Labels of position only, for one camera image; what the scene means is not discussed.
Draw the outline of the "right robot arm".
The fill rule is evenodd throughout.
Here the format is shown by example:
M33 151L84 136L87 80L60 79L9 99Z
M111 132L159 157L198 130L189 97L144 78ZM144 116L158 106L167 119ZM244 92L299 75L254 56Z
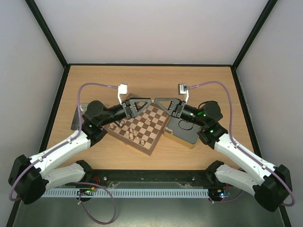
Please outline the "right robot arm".
M241 168L233 169L215 161L206 174L211 185L219 182L231 184L251 194L259 205L271 212L285 205L287 197L294 197L289 169L264 160L236 141L231 132L219 124L223 115L216 101L203 102L200 108L177 98L156 98L155 103L168 115L200 126L197 134L201 142L224 154Z

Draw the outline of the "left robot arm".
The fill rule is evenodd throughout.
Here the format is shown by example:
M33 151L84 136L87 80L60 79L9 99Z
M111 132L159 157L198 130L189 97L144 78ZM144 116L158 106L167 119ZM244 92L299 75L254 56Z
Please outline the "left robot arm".
M150 98L131 97L122 103L107 108L94 100L84 113L79 112L79 128L68 138L48 150L32 157L21 155L14 161L9 175L11 201L22 200L30 204L46 191L49 180L46 176L61 163L75 154L99 143L106 135L105 125L139 116L150 104Z

